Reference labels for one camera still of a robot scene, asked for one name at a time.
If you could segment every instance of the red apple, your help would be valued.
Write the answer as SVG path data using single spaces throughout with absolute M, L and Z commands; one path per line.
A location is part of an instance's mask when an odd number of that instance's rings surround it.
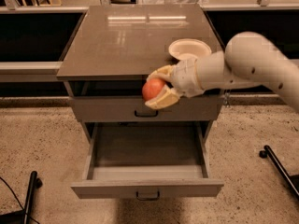
M 152 78 L 144 84 L 142 96 L 145 101 L 155 98 L 165 85 L 165 81 L 160 78 Z

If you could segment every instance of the empty drawer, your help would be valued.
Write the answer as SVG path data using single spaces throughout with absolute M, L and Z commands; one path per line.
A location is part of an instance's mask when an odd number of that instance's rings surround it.
M 79 198 L 216 196 L 222 181 L 208 178 L 200 128 L 193 122 L 98 124 Z
M 78 121 L 191 121 L 215 120 L 220 113 L 220 95 L 181 98 L 179 102 L 162 110 L 152 110 L 136 97 L 76 97 L 71 105 Z

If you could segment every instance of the open drawer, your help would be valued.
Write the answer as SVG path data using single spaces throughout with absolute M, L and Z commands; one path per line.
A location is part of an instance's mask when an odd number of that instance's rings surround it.
M 79 198 L 215 197 L 206 149 L 195 122 L 96 124 Z

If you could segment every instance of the wire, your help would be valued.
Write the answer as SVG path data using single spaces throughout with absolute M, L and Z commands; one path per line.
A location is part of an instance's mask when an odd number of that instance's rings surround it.
M 1 179 L 2 182 L 5 183 L 5 185 L 7 185 L 7 187 L 9 188 L 9 190 L 12 192 L 13 196 L 14 196 L 15 199 L 17 200 L 17 202 L 18 202 L 18 204 L 19 204 L 21 210 L 24 211 L 24 208 L 23 208 L 23 206 L 21 205 L 21 202 L 20 202 L 20 200 L 18 199 L 16 193 L 13 191 L 13 189 L 10 187 L 10 185 L 7 183 L 6 180 L 4 180 L 1 176 L 0 176 L 0 179 Z M 28 215 L 28 213 L 25 213 L 25 215 L 28 216 L 30 219 L 32 219 L 35 223 L 40 224 L 37 220 L 35 220 L 35 219 L 33 219 L 32 217 L 30 217 L 30 216 Z

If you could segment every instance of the speckled floor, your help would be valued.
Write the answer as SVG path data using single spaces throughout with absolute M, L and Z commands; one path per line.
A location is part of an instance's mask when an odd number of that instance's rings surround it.
M 43 181 L 33 213 L 40 223 L 298 223 L 299 202 L 258 155 L 270 145 L 299 174 L 299 115 L 279 103 L 221 110 L 207 140 L 212 177 L 225 183 L 217 198 L 80 200 L 70 185 L 89 144 L 64 99 L 1 99 L 0 134 L 0 176 L 21 203 L 33 170 Z M 0 193 L 0 214 L 20 209 L 3 183 Z

